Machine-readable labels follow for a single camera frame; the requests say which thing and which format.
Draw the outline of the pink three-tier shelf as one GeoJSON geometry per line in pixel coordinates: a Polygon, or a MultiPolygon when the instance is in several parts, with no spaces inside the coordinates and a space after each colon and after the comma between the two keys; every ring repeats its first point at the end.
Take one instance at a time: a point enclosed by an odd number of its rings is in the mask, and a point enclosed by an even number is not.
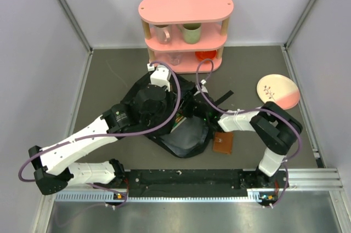
{"type": "Polygon", "coordinates": [[[142,0],[138,12],[150,61],[176,73],[206,73],[222,63],[232,0],[142,0]]]}

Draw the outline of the pink mug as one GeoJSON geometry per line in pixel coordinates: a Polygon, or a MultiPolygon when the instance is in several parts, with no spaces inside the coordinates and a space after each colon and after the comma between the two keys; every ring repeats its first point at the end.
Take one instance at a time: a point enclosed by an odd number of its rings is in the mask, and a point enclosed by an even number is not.
{"type": "Polygon", "coordinates": [[[161,44],[169,44],[172,40],[171,25],[154,25],[156,38],[161,44]]]}

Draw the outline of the black student backpack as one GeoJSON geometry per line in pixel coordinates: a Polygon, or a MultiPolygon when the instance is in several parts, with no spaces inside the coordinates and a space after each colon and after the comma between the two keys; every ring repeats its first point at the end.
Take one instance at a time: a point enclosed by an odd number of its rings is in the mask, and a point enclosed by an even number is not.
{"type": "MultiPolygon", "coordinates": [[[[195,83],[185,79],[184,77],[178,75],[176,78],[171,78],[170,83],[172,86],[172,92],[175,94],[176,103],[176,83],[179,82],[181,95],[180,103],[182,102],[182,91],[189,90],[196,87],[195,83]]],[[[139,84],[149,84],[150,83],[150,73],[145,74],[135,83],[139,84]]],[[[129,107],[131,112],[130,101],[132,98],[130,90],[122,99],[122,103],[129,107]]],[[[205,148],[208,146],[209,141],[213,139],[215,132],[209,129],[205,120],[192,117],[186,118],[186,120],[173,132],[171,132],[176,116],[173,117],[164,127],[146,134],[146,137],[157,144],[158,146],[165,149],[167,152],[178,158],[190,158],[203,153],[205,148]]],[[[130,126],[126,128],[127,132],[138,132],[141,130],[151,129],[155,126],[130,126]]]]}

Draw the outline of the brown leather wallet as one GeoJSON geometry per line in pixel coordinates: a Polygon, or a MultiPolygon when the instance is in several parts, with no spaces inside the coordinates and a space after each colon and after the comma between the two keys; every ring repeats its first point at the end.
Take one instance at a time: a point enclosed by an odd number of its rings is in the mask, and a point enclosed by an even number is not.
{"type": "Polygon", "coordinates": [[[215,132],[213,138],[213,151],[230,155],[233,147],[233,132],[215,132]]]}

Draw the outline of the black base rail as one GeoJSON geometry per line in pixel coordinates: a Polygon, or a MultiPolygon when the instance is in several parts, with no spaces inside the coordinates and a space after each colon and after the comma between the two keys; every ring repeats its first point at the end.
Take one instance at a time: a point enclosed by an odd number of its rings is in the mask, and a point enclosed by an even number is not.
{"type": "Polygon", "coordinates": [[[248,189],[283,189],[286,172],[266,178],[258,170],[243,169],[132,169],[108,184],[128,189],[130,197],[239,197],[248,189]]]}

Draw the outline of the cream and pink plate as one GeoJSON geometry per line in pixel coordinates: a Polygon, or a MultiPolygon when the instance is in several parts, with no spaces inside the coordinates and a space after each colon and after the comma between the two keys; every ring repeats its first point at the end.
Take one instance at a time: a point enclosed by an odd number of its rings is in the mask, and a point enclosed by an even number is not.
{"type": "Polygon", "coordinates": [[[257,83],[256,91],[263,103],[272,101],[284,110],[295,107],[301,97],[294,81],[279,74],[262,77],[257,83]]]}

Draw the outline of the green treehouse paperback book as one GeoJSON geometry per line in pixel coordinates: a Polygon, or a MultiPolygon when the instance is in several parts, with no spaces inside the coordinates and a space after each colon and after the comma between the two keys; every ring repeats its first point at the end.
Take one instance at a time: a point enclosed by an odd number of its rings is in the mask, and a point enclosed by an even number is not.
{"type": "Polygon", "coordinates": [[[175,115],[175,122],[171,132],[175,131],[185,120],[186,117],[184,117],[180,112],[177,112],[175,115]]]}

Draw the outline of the clear drinking glass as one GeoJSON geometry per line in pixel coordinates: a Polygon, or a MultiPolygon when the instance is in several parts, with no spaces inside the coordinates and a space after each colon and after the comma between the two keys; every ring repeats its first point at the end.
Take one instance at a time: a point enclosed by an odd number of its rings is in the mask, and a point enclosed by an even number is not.
{"type": "Polygon", "coordinates": [[[178,66],[181,62],[182,55],[180,53],[170,53],[169,55],[169,63],[173,66],[178,66]]]}

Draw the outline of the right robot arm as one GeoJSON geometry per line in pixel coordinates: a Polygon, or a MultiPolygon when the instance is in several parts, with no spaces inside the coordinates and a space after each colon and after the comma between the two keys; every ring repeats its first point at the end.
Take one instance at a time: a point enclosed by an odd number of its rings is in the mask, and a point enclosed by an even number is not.
{"type": "Polygon", "coordinates": [[[179,113],[205,120],[214,132],[255,132],[266,145],[256,173],[256,181],[263,187],[270,186],[276,180],[276,172],[288,161],[286,155],[292,145],[298,142],[298,146],[302,146],[302,125],[272,101],[250,110],[222,110],[208,93],[198,90],[187,92],[180,103],[179,113]]]}

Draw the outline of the green mug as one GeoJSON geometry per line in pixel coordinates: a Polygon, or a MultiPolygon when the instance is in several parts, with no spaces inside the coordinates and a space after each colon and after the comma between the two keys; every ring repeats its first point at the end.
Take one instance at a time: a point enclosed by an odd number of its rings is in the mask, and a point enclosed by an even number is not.
{"type": "Polygon", "coordinates": [[[176,24],[187,44],[196,44],[201,38],[201,23],[176,24]]]}

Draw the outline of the orange bowl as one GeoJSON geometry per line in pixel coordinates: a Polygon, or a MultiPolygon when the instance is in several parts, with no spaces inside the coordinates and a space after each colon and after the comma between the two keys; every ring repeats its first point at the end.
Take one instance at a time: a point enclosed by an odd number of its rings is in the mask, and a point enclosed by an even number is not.
{"type": "Polygon", "coordinates": [[[210,51],[197,51],[195,52],[195,56],[197,60],[203,61],[206,59],[213,60],[217,56],[217,51],[216,50],[210,50],[210,51]]]}

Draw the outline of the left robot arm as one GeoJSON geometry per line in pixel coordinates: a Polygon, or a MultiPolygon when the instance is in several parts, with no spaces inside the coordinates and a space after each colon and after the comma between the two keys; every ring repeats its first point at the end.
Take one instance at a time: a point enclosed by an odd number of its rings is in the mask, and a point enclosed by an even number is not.
{"type": "Polygon", "coordinates": [[[143,131],[157,131],[167,118],[174,119],[173,109],[178,95],[166,86],[153,84],[138,90],[127,100],[115,104],[91,124],[55,145],[34,146],[29,155],[40,156],[32,160],[35,183],[43,195],[57,193],[67,186],[101,184],[119,187],[125,181],[123,165],[116,159],[102,163],[79,163],[78,160],[96,149],[118,141],[119,134],[141,135],[143,131]]]}

